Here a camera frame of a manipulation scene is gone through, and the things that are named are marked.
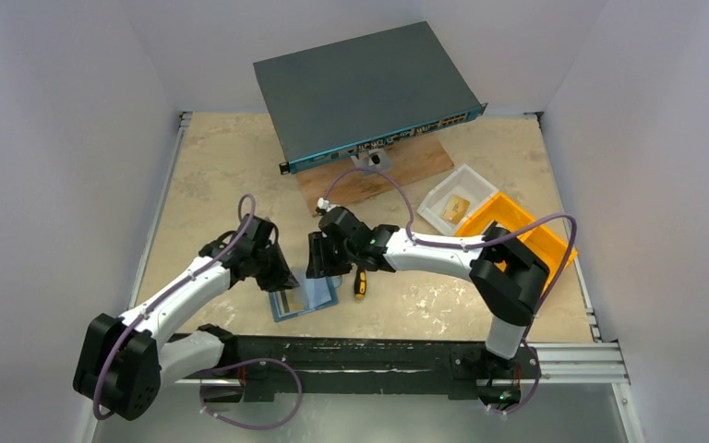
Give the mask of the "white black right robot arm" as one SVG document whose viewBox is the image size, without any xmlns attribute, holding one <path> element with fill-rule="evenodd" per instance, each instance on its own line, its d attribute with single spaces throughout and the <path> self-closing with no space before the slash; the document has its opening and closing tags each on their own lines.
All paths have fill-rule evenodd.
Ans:
<svg viewBox="0 0 709 443">
<path fill-rule="evenodd" d="M 337 207 L 321 217 L 308 241 L 309 279 L 359 268 L 426 271 L 472 283 L 493 316 L 481 362 L 495 376 L 516 366 L 518 348 L 550 277 L 538 255 L 498 226 L 473 237 L 411 234 L 391 224 L 369 227 L 347 208 Z"/>
</svg>

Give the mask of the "gold credit card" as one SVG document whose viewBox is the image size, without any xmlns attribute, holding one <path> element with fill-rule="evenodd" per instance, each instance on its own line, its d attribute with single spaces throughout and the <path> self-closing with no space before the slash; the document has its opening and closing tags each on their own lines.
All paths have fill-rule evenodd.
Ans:
<svg viewBox="0 0 709 443">
<path fill-rule="evenodd" d="M 306 310 L 306 298 L 296 291 L 281 291 L 274 296 L 279 316 L 285 317 Z"/>
<path fill-rule="evenodd" d="M 451 195 L 445 204 L 441 217 L 451 224 L 459 223 L 469 209 L 470 201 L 458 195 Z"/>
</svg>

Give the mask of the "blue card holder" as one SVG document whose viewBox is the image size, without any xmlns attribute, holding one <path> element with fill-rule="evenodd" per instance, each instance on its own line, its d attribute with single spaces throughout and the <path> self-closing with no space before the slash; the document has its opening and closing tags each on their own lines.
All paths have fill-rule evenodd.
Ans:
<svg viewBox="0 0 709 443">
<path fill-rule="evenodd" d="M 338 304 L 337 289 L 342 283 L 341 277 L 327 277 L 321 279 L 309 279 L 303 271 L 297 271 L 294 273 L 294 277 L 298 281 L 298 286 L 291 290 L 282 291 L 296 291 L 302 293 L 306 298 L 306 310 L 281 317 L 278 315 L 276 310 L 276 303 L 274 296 L 279 292 L 269 293 L 270 308 L 273 320 L 278 323 L 285 321 L 290 318 L 303 316 L 321 309 L 325 309 Z"/>
</svg>

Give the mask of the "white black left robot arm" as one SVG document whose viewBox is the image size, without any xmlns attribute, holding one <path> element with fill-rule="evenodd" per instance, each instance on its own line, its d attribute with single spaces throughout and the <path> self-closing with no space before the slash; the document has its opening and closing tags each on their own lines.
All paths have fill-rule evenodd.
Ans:
<svg viewBox="0 0 709 443">
<path fill-rule="evenodd" d="M 235 231 L 205 244 L 189 265 L 147 301 L 88 325 L 73 389 L 93 415 L 135 420 L 161 389 L 196 373 L 228 377 L 246 366 L 234 334 L 212 325 L 175 339 L 204 305 L 254 280 L 264 292 L 297 287 L 278 242 L 277 225 L 248 213 Z"/>
</svg>

